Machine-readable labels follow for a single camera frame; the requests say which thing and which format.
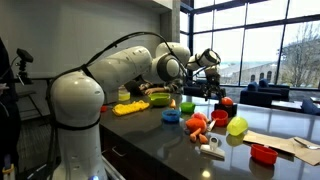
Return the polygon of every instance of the blue bowl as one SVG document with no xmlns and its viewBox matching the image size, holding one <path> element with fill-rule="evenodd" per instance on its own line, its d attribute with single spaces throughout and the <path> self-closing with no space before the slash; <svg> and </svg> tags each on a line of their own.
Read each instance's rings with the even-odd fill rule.
<svg viewBox="0 0 320 180">
<path fill-rule="evenodd" d="M 168 109 L 162 111 L 162 118 L 167 122 L 179 122 L 180 114 L 178 110 Z"/>
</svg>

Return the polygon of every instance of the tree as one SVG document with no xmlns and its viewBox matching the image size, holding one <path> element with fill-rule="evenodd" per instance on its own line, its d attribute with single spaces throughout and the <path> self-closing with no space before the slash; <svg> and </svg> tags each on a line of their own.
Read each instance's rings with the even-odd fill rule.
<svg viewBox="0 0 320 180">
<path fill-rule="evenodd" d="M 304 23 L 299 26 L 293 42 L 282 49 L 281 81 L 293 87 L 317 87 L 320 75 L 319 26 Z"/>
</svg>

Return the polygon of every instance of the red bowl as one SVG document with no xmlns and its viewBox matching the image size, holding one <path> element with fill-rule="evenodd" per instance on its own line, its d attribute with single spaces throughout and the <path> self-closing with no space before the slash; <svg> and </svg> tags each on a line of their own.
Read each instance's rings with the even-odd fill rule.
<svg viewBox="0 0 320 180">
<path fill-rule="evenodd" d="M 228 113 L 225 110 L 217 109 L 212 111 L 211 119 L 215 122 L 215 126 L 223 127 L 228 124 Z"/>
<path fill-rule="evenodd" d="M 273 165 L 276 163 L 278 153 L 277 151 L 264 147 L 259 144 L 251 145 L 251 156 L 264 164 Z"/>
</svg>

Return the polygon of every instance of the kitchen counter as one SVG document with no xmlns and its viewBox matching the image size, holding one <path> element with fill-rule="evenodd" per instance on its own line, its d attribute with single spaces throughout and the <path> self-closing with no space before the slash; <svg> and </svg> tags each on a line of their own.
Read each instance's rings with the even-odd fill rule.
<svg viewBox="0 0 320 180">
<path fill-rule="evenodd" d="M 181 102 L 196 104 L 195 112 L 203 112 L 211 119 L 216 100 L 172 95 L 177 107 Z M 133 101 L 149 99 L 131 97 Z M 123 143 L 143 152 L 152 161 L 163 165 L 162 170 L 177 173 L 187 179 L 317 179 L 320 166 L 309 165 L 289 154 L 279 152 L 273 166 L 262 165 L 251 158 L 250 145 L 243 143 L 243 134 L 228 135 L 225 127 L 214 127 L 207 136 L 220 140 L 225 158 L 219 159 L 200 152 L 200 143 L 192 143 L 185 133 L 185 121 L 190 114 L 182 114 L 179 123 L 164 123 L 161 112 L 168 107 L 148 109 L 125 116 L 115 116 L 111 109 L 102 113 L 100 125 Z M 298 136 L 320 144 L 320 117 L 238 104 L 237 116 L 248 121 L 249 130 L 282 138 Z"/>
</svg>

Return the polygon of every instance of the green bowl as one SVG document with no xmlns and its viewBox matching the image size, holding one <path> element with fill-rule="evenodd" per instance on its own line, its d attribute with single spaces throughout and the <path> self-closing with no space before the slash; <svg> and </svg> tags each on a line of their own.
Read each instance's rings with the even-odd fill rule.
<svg viewBox="0 0 320 180">
<path fill-rule="evenodd" d="M 150 104 L 153 106 L 167 106 L 170 103 L 169 93 L 153 93 L 149 95 Z"/>
<path fill-rule="evenodd" d="M 181 112 L 184 113 L 193 113 L 196 105 L 192 102 L 183 102 L 180 104 Z"/>
</svg>

